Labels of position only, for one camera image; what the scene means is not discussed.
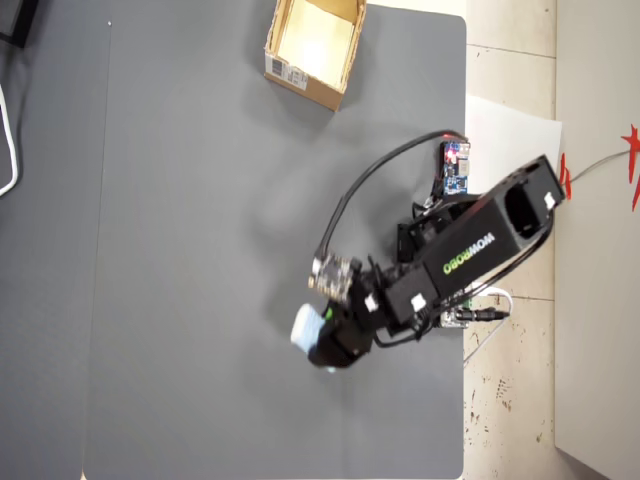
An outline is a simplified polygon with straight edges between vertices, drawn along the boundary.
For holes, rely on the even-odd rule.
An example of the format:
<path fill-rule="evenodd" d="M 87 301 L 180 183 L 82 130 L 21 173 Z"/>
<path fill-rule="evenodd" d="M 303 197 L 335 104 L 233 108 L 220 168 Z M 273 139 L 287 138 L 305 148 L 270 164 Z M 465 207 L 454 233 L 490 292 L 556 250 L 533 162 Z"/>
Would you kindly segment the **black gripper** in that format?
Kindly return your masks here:
<path fill-rule="evenodd" d="M 352 287 L 348 304 L 330 300 L 322 313 L 318 338 L 307 353 L 318 368 L 344 369 L 367 354 L 373 343 L 370 311 L 365 305 L 368 291 Z"/>

